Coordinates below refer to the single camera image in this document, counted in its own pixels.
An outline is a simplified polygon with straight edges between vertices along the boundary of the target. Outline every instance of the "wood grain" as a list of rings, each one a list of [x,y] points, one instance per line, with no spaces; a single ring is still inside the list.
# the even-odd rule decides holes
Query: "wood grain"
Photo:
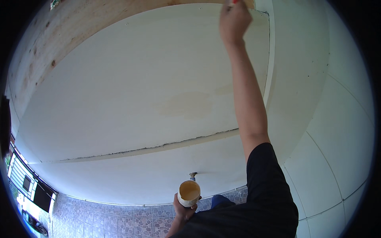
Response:
[[[23,34],[8,70],[8,87],[22,120],[28,103],[51,70],[75,47],[105,27],[129,16],[171,5],[223,3],[224,0],[63,0],[49,11],[46,2]],[[245,0],[254,8],[253,0]]]

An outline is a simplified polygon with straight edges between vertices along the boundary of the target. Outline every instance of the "person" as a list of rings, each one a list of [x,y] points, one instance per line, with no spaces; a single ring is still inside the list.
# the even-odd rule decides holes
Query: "person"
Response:
[[[167,238],[177,237],[290,237],[298,226],[298,209],[267,134],[267,115],[243,35],[252,21],[239,0],[222,8],[219,31],[228,52],[235,114],[247,164],[247,202],[236,205],[217,195],[212,208],[195,213],[174,196],[176,216]]]

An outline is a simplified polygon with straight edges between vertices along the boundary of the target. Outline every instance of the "motorcycle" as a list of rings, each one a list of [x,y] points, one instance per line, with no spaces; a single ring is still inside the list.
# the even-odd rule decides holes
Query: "motorcycle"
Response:
[[[21,214],[26,223],[28,223],[35,231],[37,231],[40,234],[43,234],[44,236],[48,236],[48,231],[29,212],[22,210]]]

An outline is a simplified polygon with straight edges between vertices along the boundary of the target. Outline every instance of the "black sleeve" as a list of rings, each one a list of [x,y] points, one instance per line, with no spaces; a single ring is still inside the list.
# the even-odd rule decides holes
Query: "black sleeve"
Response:
[[[246,172],[247,202],[263,205],[293,203],[290,188],[270,143],[262,143],[254,148],[249,156]]]

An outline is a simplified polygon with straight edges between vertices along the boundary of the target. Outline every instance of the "blue pants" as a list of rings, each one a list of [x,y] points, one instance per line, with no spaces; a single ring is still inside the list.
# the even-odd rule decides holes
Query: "blue pants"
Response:
[[[212,197],[212,207],[211,209],[213,209],[215,206],[217,205],[220,205],[221,206],[232,206],[232,205],[235,205],[235,203],[233,203],[232,201],[230,201],[228,198],[222,196],[222,195],[215,195]]]

